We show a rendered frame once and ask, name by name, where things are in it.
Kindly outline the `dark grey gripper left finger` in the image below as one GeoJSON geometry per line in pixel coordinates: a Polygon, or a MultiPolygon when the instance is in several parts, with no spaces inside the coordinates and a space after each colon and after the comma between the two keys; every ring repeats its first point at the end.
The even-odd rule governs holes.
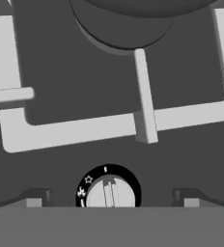
{"type": "Polygon", "coordinates": [[[51,188],[31,187],[14,198],[0,202],[0,207],[48,207],[53,206],[51,188]]]}

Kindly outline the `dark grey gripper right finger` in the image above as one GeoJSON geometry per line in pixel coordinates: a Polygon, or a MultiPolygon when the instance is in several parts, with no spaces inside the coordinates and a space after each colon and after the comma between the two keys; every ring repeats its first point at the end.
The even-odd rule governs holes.
{"type": "Polygon", "coordinates": [[[174,188],[172,206],[177,207],[218,207],[224,201],[211,198],[198,188],[174,188]]]}

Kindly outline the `dark grey stove hob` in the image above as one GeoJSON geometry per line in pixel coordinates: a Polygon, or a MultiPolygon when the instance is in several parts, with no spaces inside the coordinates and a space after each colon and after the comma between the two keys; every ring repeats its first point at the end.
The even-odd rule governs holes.
{"type": "MultiPolygon", "coordinates": [[[[224,100],[224,0],[210,7],[216,46],[143,48],[154,109],[224,100]]],[[[19,72],[35,96],[17,105],[31,125],[54,124],[142,110],[132,55],[91,40],[70,0],[0,0],[12,15],[19,72]]],[[[125,136],[33,151],[4,150],[0,129],[0,202],[31,187],[51,188],[54,206],[77,206],[76,189],[97,166],[129,169],[141,186],[140,206],[168,206],[174,188],[198,188],[224,201],[224,122],[159,131],[158,141],[125,136]]]]}

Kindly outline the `light grey hob grate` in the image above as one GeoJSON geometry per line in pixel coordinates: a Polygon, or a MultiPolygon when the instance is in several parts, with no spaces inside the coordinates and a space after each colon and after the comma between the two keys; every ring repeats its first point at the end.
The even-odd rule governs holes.
{"type": "Polygon", "coordinates": [[[93,142],[125,136],[153,144],[159,131],[224,122],[224,100],[213,103],[154,109],[146,53],[143,48],[115,48],[135,61],[142,110],[62,123],[31,125],[25,109],[17,104],[35,96],[21,83],[14,17],[0,15],[0,129],[2,144],[9,153],[93,142]]]}

